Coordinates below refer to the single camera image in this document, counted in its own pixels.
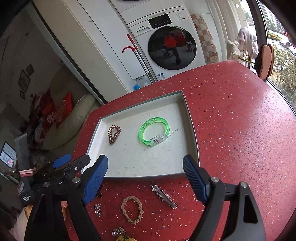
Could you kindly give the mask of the white tall cabinet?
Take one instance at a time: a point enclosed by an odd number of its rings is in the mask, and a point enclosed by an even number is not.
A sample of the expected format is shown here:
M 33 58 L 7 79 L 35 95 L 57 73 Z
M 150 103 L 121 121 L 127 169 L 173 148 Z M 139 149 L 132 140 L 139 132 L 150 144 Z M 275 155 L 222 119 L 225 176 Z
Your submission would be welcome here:
M 150 84 L 142 61 L 128 48 L 129 32 L 110 1 L 33 1 L 60 45 L 67 65 L 101 103 Z

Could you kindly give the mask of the brown wooden chair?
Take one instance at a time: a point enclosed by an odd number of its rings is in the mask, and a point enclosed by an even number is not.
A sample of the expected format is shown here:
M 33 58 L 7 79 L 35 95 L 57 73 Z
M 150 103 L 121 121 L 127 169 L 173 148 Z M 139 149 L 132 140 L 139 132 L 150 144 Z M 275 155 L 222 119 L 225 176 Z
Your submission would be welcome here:
M 264 44 L 259 47 L 259 52 L 255 58 L 254 69 L 259 78 L 265 80 L 271 76 L 274 64 L 274 49 L 271 44 Z

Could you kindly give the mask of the checkered hanging cloth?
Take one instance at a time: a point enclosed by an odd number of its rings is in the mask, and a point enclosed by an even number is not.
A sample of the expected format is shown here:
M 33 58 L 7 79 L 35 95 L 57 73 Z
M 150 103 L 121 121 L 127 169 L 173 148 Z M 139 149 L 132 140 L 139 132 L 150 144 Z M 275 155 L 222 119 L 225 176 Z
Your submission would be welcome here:
M 212 64 L 219 62 L 219 55 L 216 45 L 213 42 L 213 37 L 209 31 L 209 28 L 202 17 L 202 15 L 192 14 L 194 26 L 196 28 L 199 40 L 201 42 L 204 58 L 206 64 Z

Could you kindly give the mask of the lower white washing machine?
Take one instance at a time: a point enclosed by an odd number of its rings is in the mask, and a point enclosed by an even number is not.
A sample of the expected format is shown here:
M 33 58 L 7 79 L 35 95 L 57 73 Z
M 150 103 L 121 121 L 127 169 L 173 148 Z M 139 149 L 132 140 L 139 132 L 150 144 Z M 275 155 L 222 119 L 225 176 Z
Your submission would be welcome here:
M 157 81 L 206 64 L 193 20 L 184 6 L 144 16 L 127 26 Z

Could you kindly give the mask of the pink towel on rack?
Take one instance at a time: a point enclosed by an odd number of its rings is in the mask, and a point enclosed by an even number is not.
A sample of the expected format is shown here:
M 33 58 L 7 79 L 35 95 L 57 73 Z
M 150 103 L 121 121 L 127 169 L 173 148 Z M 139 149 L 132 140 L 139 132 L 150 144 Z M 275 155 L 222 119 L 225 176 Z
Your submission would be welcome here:
M 248 28 L 242 27 L 237 35 L 236 42 L 238 49 L 242 52 L 247 50 L 251 58 L 255 59 L 258 55 L 258 46 L 255 35 L 249 32 Z

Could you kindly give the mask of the black claw hair clip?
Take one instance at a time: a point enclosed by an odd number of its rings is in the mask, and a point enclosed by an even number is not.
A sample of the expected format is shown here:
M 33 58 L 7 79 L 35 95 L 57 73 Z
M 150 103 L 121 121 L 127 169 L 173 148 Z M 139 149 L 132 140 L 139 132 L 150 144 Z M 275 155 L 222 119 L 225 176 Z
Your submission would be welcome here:
M 102 198 L 102 193 L 100 191 L 98 191 L 97 194 L 96 194 L 96 197 L 97 198 Z

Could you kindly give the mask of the grey jewelry tray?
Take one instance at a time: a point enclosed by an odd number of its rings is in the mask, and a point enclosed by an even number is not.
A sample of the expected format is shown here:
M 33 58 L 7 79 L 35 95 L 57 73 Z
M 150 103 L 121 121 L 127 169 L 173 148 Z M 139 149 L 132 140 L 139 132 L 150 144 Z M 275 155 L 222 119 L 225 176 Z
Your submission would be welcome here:
M 86 154 L 92 167 L 107 156 L 107 178 L 183 175 L 183 158 L 199 161 L 197 138 L 185 95 L 165 94 L 102 117 Z

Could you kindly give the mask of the beige green sofa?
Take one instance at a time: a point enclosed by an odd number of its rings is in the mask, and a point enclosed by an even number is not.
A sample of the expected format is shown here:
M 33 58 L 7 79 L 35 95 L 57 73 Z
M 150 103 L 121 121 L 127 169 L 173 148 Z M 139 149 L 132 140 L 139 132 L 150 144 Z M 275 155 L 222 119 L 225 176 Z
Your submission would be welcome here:
M 55 155 L 74 153 L 82 126 L 89 114 L 100 104 L 91 94 L 83 96 L 74 106 L 70 115 L 58 126 L 52 126 L 43 141 L 43 149 Z

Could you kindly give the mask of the wall picture frames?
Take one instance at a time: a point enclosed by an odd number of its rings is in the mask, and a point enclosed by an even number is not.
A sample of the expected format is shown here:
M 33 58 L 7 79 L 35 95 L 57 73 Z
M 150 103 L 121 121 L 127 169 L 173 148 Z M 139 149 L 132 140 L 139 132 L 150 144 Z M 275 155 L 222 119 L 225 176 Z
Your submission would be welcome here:
M 25 100 L 25 93 L 30 85 L 30 76 L 35 72 L 32 64 L 27 66 L 25 70 L 22 70 L 18 79 L 18 86 L 20 87 L 20 97 Z

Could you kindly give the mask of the green translucent bangle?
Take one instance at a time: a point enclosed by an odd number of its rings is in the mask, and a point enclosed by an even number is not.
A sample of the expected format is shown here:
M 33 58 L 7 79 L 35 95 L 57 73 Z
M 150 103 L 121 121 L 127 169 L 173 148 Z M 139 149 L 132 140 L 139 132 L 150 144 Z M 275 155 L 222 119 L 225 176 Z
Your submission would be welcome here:
M 170 125 L 164 118 L 154 117 L 142 124 L 138 138 L 144 145 L 154 147 L 165 141 L 170 132 Z

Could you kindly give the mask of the red handled mop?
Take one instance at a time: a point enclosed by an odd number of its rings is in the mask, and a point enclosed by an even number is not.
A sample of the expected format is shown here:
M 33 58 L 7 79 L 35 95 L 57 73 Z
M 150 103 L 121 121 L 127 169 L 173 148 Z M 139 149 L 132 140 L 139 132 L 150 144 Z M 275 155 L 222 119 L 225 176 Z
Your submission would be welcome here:
M 136 56 L 138 62 L 140 63 L 142 69 L 144 70 L 146 76 L 148 77 L 148 79 L 150 80 L 151 83 L 155 83 L 153 77 L 152 77 L 152 74 L 150 73 L 149 71 L 149 68 L 148 66 L 146 65 L 144 59 L 142 58 L 139 50 L 138 50 L 138 47 L 136 46 L 136 43 L 135 41 L 133 40 L 133 38 L 131 37 L 130 34 L 127 34 L 126 35 L 127 38 L 129 39 L 129 41 L 131 42 L 131 46 L 126 46 L 123 48 L 122 50 L 122 53 L 124 53 L 127 49 L 131 49 L 131 51 L 134 53 L 134 55 Z

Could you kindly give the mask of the silver rhinestone hair clip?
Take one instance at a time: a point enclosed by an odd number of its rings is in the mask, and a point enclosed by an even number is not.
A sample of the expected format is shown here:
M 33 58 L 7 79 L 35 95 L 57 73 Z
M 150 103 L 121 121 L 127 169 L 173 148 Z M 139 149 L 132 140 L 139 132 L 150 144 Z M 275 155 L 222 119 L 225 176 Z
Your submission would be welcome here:
M 171 197 L 166 194 L 157 184 L 151 185 L 151 188 L 152 192 L 154 192 L 161 199 L 162 202 L 166 202 L 170 208 L 176 209 L 178 207 L 177 204 L 172 201 Z

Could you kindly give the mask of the red embroidered cushion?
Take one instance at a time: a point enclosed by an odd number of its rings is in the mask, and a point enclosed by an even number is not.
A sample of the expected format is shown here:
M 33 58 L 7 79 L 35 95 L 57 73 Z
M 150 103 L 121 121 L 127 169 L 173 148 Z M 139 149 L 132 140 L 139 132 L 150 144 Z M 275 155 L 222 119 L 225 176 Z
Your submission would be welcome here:
M 56 128 L 70 115 L 73 110 L 72 93 L 69 91 L 56 106 Z

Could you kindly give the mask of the silver crystal earring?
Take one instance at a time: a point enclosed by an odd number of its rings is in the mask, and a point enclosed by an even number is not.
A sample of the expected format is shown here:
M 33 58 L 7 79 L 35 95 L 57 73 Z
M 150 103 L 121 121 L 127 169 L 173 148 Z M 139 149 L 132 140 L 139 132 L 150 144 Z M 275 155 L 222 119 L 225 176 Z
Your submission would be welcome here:
M 112 231 L 112 235 L 114 237 L 119 237 L 120 235 L 124 235 L 125 234 L 125 229 L 123 226 L 116 228 Z
M 100 204 L 93 204 L 93 208 L 94 208 L 94 211 L 95 211 L 95 215 L 97 217 L 100 217 L 102 212 L 101 212 L 101 205 Z

